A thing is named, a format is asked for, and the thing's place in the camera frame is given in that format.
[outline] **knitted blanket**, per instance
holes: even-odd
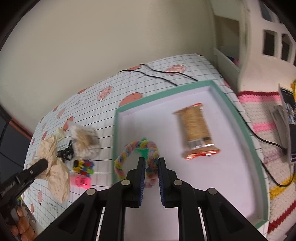
[[[277,92],[243,91],[238,96],[252,122],[255,133],[265,140],[281,144],[269,111],[270,107],[281,105],[279,94]],[[281,150],[261,141],[259,143],[264,155],[263,161],[275,180],[283,185],[288,183],[292,175]],[[269,178],[269,191],[270,219],[267,239],[270,241],[283,240],[285,233],[296,222],[295,182],[287,188],[280,188]]]

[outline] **grid tablecloth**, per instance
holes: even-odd
[[[178,55],[160,59],[148,63],[148,65],[157,70],[182,71],[198,81],[213,80],[241,111],[245,120],[248,123],[250,122],[237,96],[205,57],[198,54]],[[164,77],[178,85],[194,82],[181,75],[157,73],[145,66],[134,67],[134,69],[137,68],[148,75]],[[121,72],[79,91],[40,120],[31,140],[24,168],[27,168],[32,159],[37,158],[36,150],[41,139],[48,138],[51,134],[57,134],[57,128],[63,127],[67,119],[72,116],[75,123],[95,128],[100,138],[102,149],[99,157],[93,160],[94,174],[91,176],[91,186],[98,191],[110,187],[112,185],[113,170],[112,135],[116,108],[119,107],[123,99],[125,99],[125,103],[130,101],[130,97],[127,96],[132,93],[137,92],[140,93],[137,96],[146,97],[170,88],[176,88],[176,86],[165,80],[148,77],[141,73]],[[59,142],[58,149],[64,149],[71,140],[69,130],[64,133],[65,138]],[[258,141],[253,139],[253,142],[259,157],[263,158]],[[71,170],[73,162],[66,161],[66,164]],[[23,199],[28,207],[31,207],[31,210],[34,211],[37,221],[43,228],[46,228],[84,191],[83,188],[71,186],[69,200],[59,203],[50,194],[46,180],[35,180],[24,192]],[[42,199],[39,198],[38,200],[38,193],[39,197],[40,193],[42,193]],[[260,231],[266,234],[267,226],[263,226]]]

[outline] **white tray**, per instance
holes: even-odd
[[[203,103],[203,115],[215,146],[221,152],[211,157],[183,159],[184,151],[175,111]],[[154,141],[168,169],[194,188],[216,188],[256,228],[268,218],[268,199],[260,160],[245,123],[226,95],[213,81],[183,85],[126,104],[116,111],[113,161],[124,146],[146,137]],[[126,163],[127,173],[137,167],[139,154]],[[113,174],[113,183],[117,182]],[[125,240],[178,240],[178,211],[165,209],[159,185],[144,189],[142,206],[127,208]]]

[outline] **table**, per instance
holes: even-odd
[[[205,57],[198,54],[185,54],[163,58],[148,63],[148,65],[157,70],[184,72],[199,81],[213,80],[239,109],[245,120],[250,123],[237,96]],[[136,66],[132,69],[137,69],[148,75],[164,77],[178,85],[194,82],[194,80],[181,75],[157,73],[145,66]],[[175,86],[162,79],[148,77],[137,72],[121,72],[79,91],[40,120],[32,137],[24,168],[36,157],[41,140],[48,138],[51,134],[57,134],[57,128],[63,127],[67,119],[73,117],[75,123],[95,128],[100,138],[102,149],[98,159],[93,160],[92,187],[98,191],[110,187],[112,185],[112,140],[116,108],[134,99],[170,88],[175,88]],[[69,130],[66,130],[64,134],[65,138],[58,143],[58,149],[64,149],[71,140]],[[262,150],[257,139],[253,138],[253,142],[259,157],[263,160]],[[71,170],[73,162],[67,161],[66,164]],[[33,214],[40,225],[46,228],[84,191],[83,188],[71,186],[69,200],[58,203],[50,194],[47,181],[38,179],[24,192],[23,199],[28,207],[33,209]],[[39,201],[38,193],[42,193],[42,199],[39,198]]]

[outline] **black wire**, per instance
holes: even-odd
[[[192,80],[194,80],[194,81],[197,81],[197,82],[199,82],[199,80],[197,80],[197,79],[195,79],[195,78],[193,78],[193,77],[191,77],[191,76],[189,76],[189,75],[186,75],[186,74],[184,74],[184,73],[181,73],[181,72],[175,72],[175,71],[160,71],[160,70],[152,69],[152,68],[151,68],[151,67],[149,67],[147,64],[140,64],[140,65],[144,65],[144,66],[146,66],[147,68],[149,68],[149,69],[151,69],[151,70],[153,70],[153,71],[155,71],[155,72],[158,72],[158,73],[167,73],[167,74],[169,74],[169,73],[172,73],[172,74],[181,74],[181,75],[183,75],[183,76],[186,76],[187,78],[190,78],[190,79],[192,79]]]
[[[144,73],[144,72],[142,72],[142,71],[138,71],[138,70],[131,70],[131,69],[124,69],[124,70],[121,70],[121,71],[119,71],[119,73],[120,73],[120,72],[123,72],[123,71],[132,71],[132,72],[138,72],[138,73],[144,74],[144,75],[146,75],[146,76],[149,76],[149,77],[153,77],[153,78],[158,78],[158,79],[165,80],[165,81],[167,81],[167,82],[170,82],[171,84],[173,84],[173,85],[175,85],[175,86],[178,86],[178,85],[177,85],[177,84],[175,84],[174,82],[171,82],[171,81],[169,81],[169,80],[167,80],[167,79],[165,79],[165,78],[162,78],[162,77],[159,77],[159,76],[148,75],[148,74],[145,74],[145,73]]]
[[[21,168],[24,168],[24,165],[18,164],[14,160],[10,159],[8,156],[4,155],[2,152],[0,152],[0,155],[4,156],[7,160],[10,160],[11,162],[13,162],[14,164],[16,164],[17,166],[20,166]]]
[[[190,79],[192,79],[192,80],[198,82],[197,79],[195,79],[195,78],[193,78],[193,77],[190,77],[190,76],[188,76],[188,75],[186,75],[186,74],[180,73],[180,72],[175,72],[175,71],[160,71],[160,70],[152,69],[152,68],[149,67],[147,64],[140,64],[140,65],[144,65],[144,66],[146,66],[147,68],[149,68],[150,70],[155,71],[155,72],[159,72],[159,73],[174,73],[174,74],[181,74],[181,75],[183,75],[183,76],[185,76],[185,77],[187,77],[187,78],[190,78]],[[129,70],[129,69],[125,69],[125,70],[121,70],[121,71],[119,71],[119,73],[120,73],[120,72],[123,72],[123,71],[133,71],[133,72],[142,73],[142,74],[144,74],[144,75],[146,75],[146,76],[153,77],[153,78],[158,78],[158,79],[162,79],[162,80],[165,80],[165,81],[167,81],[167,82],[170,82],[171,84],[173,84],[173,85],[175,85],[175,86],[179,86],[179,85],[177,85],[177,84],[175,84],[175,83],[173,83],[173,82],[171,82],[171,81],[169,81],[169,80],[167,80],[167,79],[165,79],[165,78],[158,77],[158,76],[153,76],[153,75],[148,75],[148,74],[146,74],[146,73],[144,73],[144,72],[141,72],[141,71],[138,71],[138,70]],[[274,142],[270,142],[270,141],[264,140],[264,139],[262,139],[260,136],[258,136],[258,135],[252,130],[252,128],[248,125],[248,123],[245,121],[244,117],[243,117],[242,114],[239,112],[239,110],[238,110],[236,107],[235,107],[235,109],[237,110],[237,112],[239,113],[239,115],[241,116],[241,118],[243,119],[243,121],[245,122],[245,124],[247,125],[248,129],[251,131],[251,133],[252,133],[256,138],[258,138],[258,139],[259,139],[260,141],[262,141],[262,142],[265,142],[265,143],[267,143],[267,144],[274,145],[274,146],[277,146],[277,147],[281,148],[283,154],[284,154],[284,155],[287,154],[287,149],[286,149],[286,148],[282,147],[281,145],[279,145],[279,144],[277,144],[277,143],[274,143]],[[265,170],[265,171],[267,172],[267,174],[270,176],[271,180],[272,180],[277,186],[279,186],[279,187],[281,187],[281,188],[285,188],[285,187],[288,187],[288,186],[293,182],[294,177],[295,177],[295,165],[294,165],[294,172],[293,172],[292,179],[291,179],[287,184],[285,184],[285,185],[281,185],[281,184],[279,184],[279,183],[274,179],[274,177],[271,175],[271,173],[269,172],[269,170],[267,169],[267,167],[265,166],[265,164],[264,164],[261,160],[260,160],[260,162],[261,162],[261,164],[262,164],[264,170]]]
[[[1,133],[1,135],[0,135],[0,148],[1,148],[1,144],[2,144],[3,137],[4,137],[4,133],[5,133],[5,131],[6,131],[6,128],[7,128],[8,124],[9,124],[9,122],[7,121],[7,122],[5,123],[5,125],[4,125],[4,127],[3,127],[2,133]]]

